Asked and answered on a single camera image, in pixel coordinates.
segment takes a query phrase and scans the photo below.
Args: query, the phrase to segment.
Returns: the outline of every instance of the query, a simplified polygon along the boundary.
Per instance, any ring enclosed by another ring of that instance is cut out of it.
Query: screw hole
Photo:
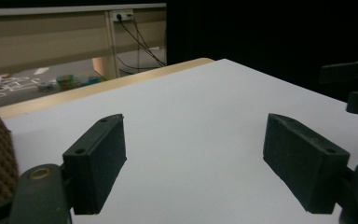
[[[85,152],[86,152],[86,149],[84,149],[84,148],[81,148],[81,149],[78,149],[75,151],[76,154],[83,154]]]
[[[50,175],[50,173],[51,173],[51,169],[42,167],[42,168],[39,168],[39,169],[31,172],[29,175],[29,178],[30,179],[42,179],[42,178],[45,178],[46,176]]]

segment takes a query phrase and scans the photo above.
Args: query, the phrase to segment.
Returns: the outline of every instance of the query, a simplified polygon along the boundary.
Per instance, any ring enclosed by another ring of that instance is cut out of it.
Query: white tabletop
[[[123,114],[128,160],[97,216],[79,223],[338,223],[305,212],[263,161],[269,113],[297,119],[351,153],[358,115],[346,104],[229,60],[4,119],[20,171],[62,164],[98,119]]]

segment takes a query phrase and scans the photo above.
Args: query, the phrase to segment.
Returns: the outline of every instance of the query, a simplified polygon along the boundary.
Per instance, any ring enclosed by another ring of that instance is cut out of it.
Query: cable
[[[136,32],[136,40],[137,41],[139,41],[139,32]],[[137,46],[137,51],[136,51],[136,65],[137,65],[137,67],[139,68],[139,66],[140,66],[140,61],[141,61],[141,46],[138,44]]]
[[[166,64],[164,62],[162,62],[159,58],[156,57],[156,55],[153,54],[153,52],[148,48],[146,47],[145,45],[143,45],[128,29],[127,27],[123,24],[123,21],[121,19],[121,15],[117,15],[117,19],[119,20],[121,26],[132,36],[133,39],[135,39],[135,41],[138,43],[139,46],[141,46],[144,51],[149,54],[152,58],[154,58],[156,60],[156,62],[160,65],[160,66],[166,66]]]
[[[142,34],[139,32],[138,24],[137,24],[137,22],[136,22],[135,17],[134,17],[133,15],[131,15],[131,14],[128,14],[128,16],[131,18],[132,23],[133,23],[133,25],[135,26],[135,29],[136,29],[137,34],[139,34],[139,36],[142,38],[142,41],[144,42],[144,44],[145,44],[145,46],[146,46],[146,49],[147,49],[151,54],[153,54],[153,52],[150,50],[150,47],[147,46],[147,44],[146,44],[146,42],[145,42],[145,40],[144,40],[144,37],[143,37]],[[157,58],[156,55],[154,55],[154,56],[155,56],[155,59],[158,60],[158,63],[160,63],[160,65],[163,65],[163,66],[166,66],[166,65],[167,65],[166,63],[162,62],[159,58]]]
[[[155,69],[155,68],[158,68],[158,67],[132,67],[132,66],[129,66],[129,65],[126,65],[123,61],[121,61],[121,59],[117,56],[118,60],[126,67],[129,67],[129,68],[133,68],[133,69]]]
[[[133,75],[133,74],[135,74],[135,73],[131,73],[131,72],[127,72],[127,71],[124,71],[124,70],[121,70],[121,69],[118,69],[120,72],[122,72],[122,73],[125,73],[125,74],[127,74],[127,75]]]

